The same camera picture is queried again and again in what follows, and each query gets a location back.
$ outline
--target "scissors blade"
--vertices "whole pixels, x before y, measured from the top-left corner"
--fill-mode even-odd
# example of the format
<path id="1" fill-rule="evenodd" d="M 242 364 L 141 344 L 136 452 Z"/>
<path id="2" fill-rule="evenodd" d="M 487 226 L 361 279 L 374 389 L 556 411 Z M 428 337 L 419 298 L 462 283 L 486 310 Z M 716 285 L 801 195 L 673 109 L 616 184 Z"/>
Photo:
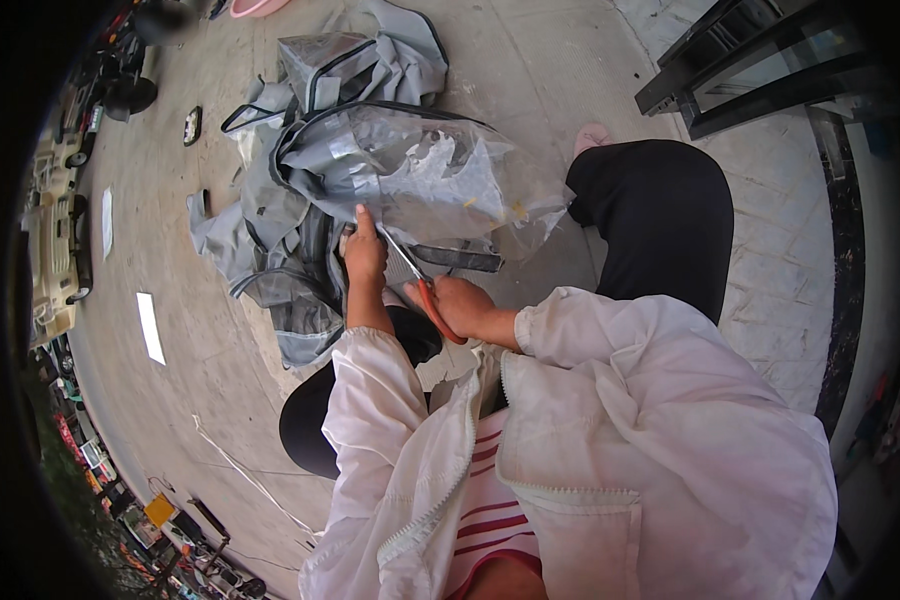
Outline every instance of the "scissors blade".
<path id="1" fill-rule="evenodd" d="M 384 225 L 378 223 L 377 231 L 380 232 L 381 234 L 384 234 L 384 238 L 386 238 L 386 241 L 389 242 L 390 246 L 393 246 L 396 249 L 396 254 L 399 255 L 400 258 L 403 258 L 404 262 L 407 263 L 409 270 L 411 270 L 413 272 L 413 275 L 418 280 L 423 280 L 424 282 L 426 282 L 427 281 L 426 275 L 423 274 L 423 271 L 420 270 L 420 268 L 417 266 L 417 263 L 414 262 L 414 259 L 410 258 L 408 256 L 406 250 L 403 249 L 403 246 L 400 246 L 399 244 L 396 243 L 394 236 L 392 236 L 389 231 L 384 229 Z"/>

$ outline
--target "black pants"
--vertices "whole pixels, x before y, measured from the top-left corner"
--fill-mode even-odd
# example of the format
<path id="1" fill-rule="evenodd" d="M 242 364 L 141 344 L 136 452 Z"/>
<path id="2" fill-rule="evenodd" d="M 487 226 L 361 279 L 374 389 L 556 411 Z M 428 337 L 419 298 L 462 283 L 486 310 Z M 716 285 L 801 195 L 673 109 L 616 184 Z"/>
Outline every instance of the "black pants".
<path id="1" fill-rule="evenodd" d="M 716 162 L 692 146 L 646 140 L 585 150 L 567 174 L 570 216 L 596 226 L 608 246 L 597 294 L 614 300 L 664 294 L 720 319 L 731 263 L 731 190 Z M 438 354 L 440 334 L 405 308 L 388 307 L 414 366 Z M 302 469 L 336 478 L 337 455 L 321 427 L 335 382 L 324 366 L 287 398 L 280 439 Z"/>

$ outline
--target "hand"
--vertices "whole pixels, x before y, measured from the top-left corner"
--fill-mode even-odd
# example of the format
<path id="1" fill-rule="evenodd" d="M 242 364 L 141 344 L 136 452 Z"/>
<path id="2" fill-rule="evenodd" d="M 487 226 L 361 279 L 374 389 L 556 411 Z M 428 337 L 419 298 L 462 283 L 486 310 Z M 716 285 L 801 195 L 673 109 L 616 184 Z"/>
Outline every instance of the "hand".
<path id="1" fill-rule="evenodd" d="M 380 296 L 386 284 L 387 246 L 377 238 L 371 212 L 363 204 L 357 204 L 357 230 L 346 241 L 343 262 L 351 289 Z"/>
<path id="2" fill-rule="evenodd" d="M 403 291 L 414 304 L 423 307 L 417 282 L 404 284 Z M 433 306 L 456 335 L 490 341 L 483 337 L 486 323 L 499 311 L 482 288 L 466 279 L 437 275 L 433 280 Z"/>

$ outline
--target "person's left hand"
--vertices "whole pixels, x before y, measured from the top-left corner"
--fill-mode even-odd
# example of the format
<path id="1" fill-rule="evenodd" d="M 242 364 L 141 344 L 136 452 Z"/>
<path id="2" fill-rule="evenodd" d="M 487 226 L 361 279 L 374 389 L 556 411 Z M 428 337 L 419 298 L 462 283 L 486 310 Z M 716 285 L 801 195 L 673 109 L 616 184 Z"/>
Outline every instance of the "person's left hand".
<path id="1" fill-rule="evenodd" d="M 371 211 L 357 204 L 357 230 L 346 240 L 343 262 L 350 289 L 379 296 L 386 285 L 387 246 L 377 237 L 377 228 Z"/>

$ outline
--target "scissors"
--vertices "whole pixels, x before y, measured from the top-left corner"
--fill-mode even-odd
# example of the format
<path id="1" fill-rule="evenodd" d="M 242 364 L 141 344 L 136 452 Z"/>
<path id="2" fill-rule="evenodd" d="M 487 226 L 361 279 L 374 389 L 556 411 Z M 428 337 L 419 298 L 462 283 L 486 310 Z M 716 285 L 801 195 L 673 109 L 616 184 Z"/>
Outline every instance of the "scissors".
<path id="1" fill-rule="evenodd" d="M 467 338 L 462 338 L 454 333 L 453 329 L 451 329 L 444 318 L 441 317 L 441 313 L 437 310 L 437 306 L 434 305 L 434 288 L 430 277 L 423 274 L 423 271 L 420 270 L 417 263 L 414 262 L 414 259 L 410 258 L 406 250 L 397 244 L 394 237 L 384 229 L 384 225 L 378 223 L 377 231 L 384 235 L 384 238 L 389 242 L 389 245 L 396 249 L 396 254 L 399 255 L 400 258 L 403 258 L 404 262 L 409 265 L 409 270 L 411 270 L 416 277 L 416 287 L 420 291 L 420 300 L 423 302 L 423 311 L 427 313 L 427 317 L 430 318 L 430 321 L 436 326 L 439 332 L 446 337 L 446 339 L 454 344 L 466 344 Z"/>

